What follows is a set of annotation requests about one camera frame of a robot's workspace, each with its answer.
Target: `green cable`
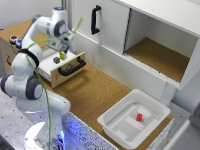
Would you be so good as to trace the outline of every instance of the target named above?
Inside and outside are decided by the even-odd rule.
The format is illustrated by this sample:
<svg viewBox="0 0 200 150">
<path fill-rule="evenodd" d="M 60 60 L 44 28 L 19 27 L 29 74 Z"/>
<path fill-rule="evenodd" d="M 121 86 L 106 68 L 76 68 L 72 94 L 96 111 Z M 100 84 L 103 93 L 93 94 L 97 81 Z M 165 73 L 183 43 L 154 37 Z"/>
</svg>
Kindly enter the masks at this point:
<svg viewBox="0 0 200 150">
<path fill-rule="evenodd" d="M 82 17 L 82 18 L 80 19 L 80 21 L 78 22 L 78 25 L 76 26 L 76 29 L 75 29 L 74 31 L 72 31 L 71 34 L 73 34 L 73 37 L 72 37 L 72 39 L 71 39 L 70 42 L 69 42 L 70 45 L 71 45 L 71 42 L 74 40 L 74 35 L 76 34 L 77 30 L 78 30 L 78 29 L 80 28 L 80 26 L 82 25 L 83 20 L 84 20 L 84 19 L 83 19 L 83 17 Z M 68 38 L 71 34 L 67 34 L 67 36 L 60 37 L 60 38 L 53 38 L 53 39 L 45 39 L 45 40 L 36 41 L 36 42 L 30 44 L 29 47 L 28 47 L 28 49 L 29 49 L 30 47 L 32 47 L 34 44 L 36 44 L 36 43 L 42 43 L 42 42 L 46 42 L 46 41 L 57 41 L 57 40 L 62 40 L 62 39 L 64 39 L 64 38 Z M 35 74 L 38 76 L 38 78 L 39 78 L 39 80 L 40 80 L 40 82 L 41 82 L 41 84 L 42 84 L 42 86 L 43 86 L 43 88 L 44 88 L 44 90 L 45 90 L 45 94 L 46 94 L 46 98 L 47 98 L 48 117 L 49 117 L 49 150 L 50 150 L 50 146 L 51 146 L 51 114 L 50 114 L 49 98 L 48 98 L 48 94 L 47 94 L 47 89 L 46 89 L 46 87 L 45 87 L 45 85 L 44 85 L 44 82 L 43 82 L 42 78 L 40 77 L 39 73 L 37 72 L 36 69 L 34 69 L 33 65 L 31 64 L 31 62 L 30 62 L 30 60 L 29 60 L 27 54 L 26 54 L 26 58 L 27 58 L 29 64 L 31 65 L 31 67 L 33 68 Z"/>
<path fill-rule="evenodd" d="M 29 62 L 29 64 L 31 65 L 31 67 L 33 68 L 34 72 L 36 73 L 36 75 L 38 76 L 44 90 L 45 90 L 45 94 L 46 94 L 46 98 L 47 98 L 47 106 L 48 106 L 48 115 L 49 115 L 49 150 L 50 150 L 50 145 L 51 145 L 51 114 L 50 114 L 50 107 L 49 107 L 49 98 L 48 98 L 48 94 L 47 94 L 47 89 L 44 85 L 44 82 L 42 80 L 42 78 L 40 77 L 39 73 L 37 72 L 36 69 L 34 69 L 33 65 L 31 64 L 31 61 L 28 58 L 28 54 L 26 54 L 26 58 Z"/>
</svg>

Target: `cabinet door handle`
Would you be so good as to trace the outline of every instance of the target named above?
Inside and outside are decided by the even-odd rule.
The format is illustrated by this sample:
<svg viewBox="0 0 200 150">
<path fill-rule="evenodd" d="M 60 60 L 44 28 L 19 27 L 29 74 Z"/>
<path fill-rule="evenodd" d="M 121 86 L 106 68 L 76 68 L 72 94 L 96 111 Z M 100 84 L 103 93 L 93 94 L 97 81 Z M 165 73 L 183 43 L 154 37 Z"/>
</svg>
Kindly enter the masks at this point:
<svg viewBox="0 0 200 150">
<path fill-rule="evenodd" d="M 92 10 L 92 24 L 91 24 L 91 31 L 92 35 L 98 33 L 100 30 L 96 28 L 96 12 L 101 10 L 101 7 L 96 5 L 96 8 Z"/>
<path fill-rule="evenodd" d="M 69 70 L 62 70 L 61 67 L 58 68 L 58 72 L 63 75 L 63 76 L 69 76 L 70 74 L 76 72 L 77 70 L 81 69 L 82 67 L 84 67 L 86 65 L 86 62 L 84 60 L 82 60 L 80 57 L 77 58 L 77 61 L 79 62 L 79 65 L 69 69 Z"/>
</svg>

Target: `cabinet shelf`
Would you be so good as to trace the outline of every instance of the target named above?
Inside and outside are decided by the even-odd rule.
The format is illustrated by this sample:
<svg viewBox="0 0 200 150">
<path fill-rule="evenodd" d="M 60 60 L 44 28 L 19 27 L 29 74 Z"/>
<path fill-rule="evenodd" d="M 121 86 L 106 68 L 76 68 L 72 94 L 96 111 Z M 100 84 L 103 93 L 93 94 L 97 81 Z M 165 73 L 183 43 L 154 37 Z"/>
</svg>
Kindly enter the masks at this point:
<svg viewBox="0 0 200 150">
<path fill-rule="evenodd" d="M 181 82 L 190 60 L 149 38 L 144 38 L 125 53 L 177 82 Z"/>
</svg>

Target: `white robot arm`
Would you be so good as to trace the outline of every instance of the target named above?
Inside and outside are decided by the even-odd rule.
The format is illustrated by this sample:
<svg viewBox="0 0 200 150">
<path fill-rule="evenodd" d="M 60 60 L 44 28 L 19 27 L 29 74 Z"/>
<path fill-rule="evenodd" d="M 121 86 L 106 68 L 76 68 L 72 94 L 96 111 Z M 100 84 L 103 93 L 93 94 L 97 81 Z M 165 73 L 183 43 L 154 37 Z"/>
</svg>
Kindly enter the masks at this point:
<svg viewBox="0 0 200 150">
<path fill-rule="evenodd" d="M 16 98 L 16 105 L 22 112 L 38 112 L 47 109 L 47 100 L 42 84 L 36 76 L 33 75 L 33 68 L 26 58 L 28 54 L 29 60 L 34 68 L 37 68 L 43 58 L 43 52 L 38 44 L 34 43 L 36 34 L 47 34 L 51 37 L 61 37 L 67 35 L 68 29 L 67 12 L 61 7 L 53 8 L 51 18 L 36 16 L 22 39 L 22 49 L 18 52 L 11 65 L 14 75 L 5 76 L 1 79 L 1 90 L 10 97 Z M 67 52 L 70 44 L 67 44 L 68 38 L 63 39 L 59 45 L 53 45 L 58 52 Z M 63 130 L 62 115 L 69 112 L 70 102 L 53 92 L 48 91 L 50 113 L 51 113 L 51 140 L 57 139 Z M 46 122 L 38 132 L 34 140 L 38 141 L 38 147 L 47 149 L 49 145 L 49 119 L 46 115 Z M 65 149 L 62 146 L 52 146 L 52 150 Z"/>
</svg>

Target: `cork surface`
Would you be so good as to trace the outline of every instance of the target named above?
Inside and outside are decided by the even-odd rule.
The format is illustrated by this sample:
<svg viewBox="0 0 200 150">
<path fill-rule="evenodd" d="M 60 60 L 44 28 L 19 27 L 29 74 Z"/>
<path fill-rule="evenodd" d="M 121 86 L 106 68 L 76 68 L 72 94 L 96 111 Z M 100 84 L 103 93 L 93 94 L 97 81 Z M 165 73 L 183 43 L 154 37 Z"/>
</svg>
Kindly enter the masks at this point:
<svg viewBox="0 0 200 150">
<path fill-rule="evenodd" d="M 70 101 L 72 113 L 120 150 L 123 150 L 121 146 L 105 134 L 103 127 L 97 122 L 97 118 L 130 93 L 131 89 L 88 63 L 82 72 L 54 89 L 51 88 L 50 82 L 45 79 L 44 81 L 49 90 Z M 173 116 L 169 115 L 137 150 L 145 150 L 172 119 Z"/>
<path fill-rule="evenodd" d="M 31 25 L 31 21 L 32 20 L 27 20 L 25 22 L 15 25 L 15 26 L 9 27 L 5 30 L 1 30 L 0 36 L 8 43 L 10 42 L 10 37 L 12 35 L 16 35 L 19 37 L 19 39 L 22 39 L 24 34 L 26 33 L 26 31 L 28 30 L 29 26 Z M 48 36 L 44 35 L 44 34 L 37 34 L 34 41 L 47 39 L 47 37 Z M 45 43 L 40 43 L 39 45 L 40 45 L 40 47 L 44 47 Z"/>
<path fill-rule="evenodd" d="M 148 38 L 143 39 L 125 53 L 178 82 L 181 82 L 190 60 Z"/>
</svg>

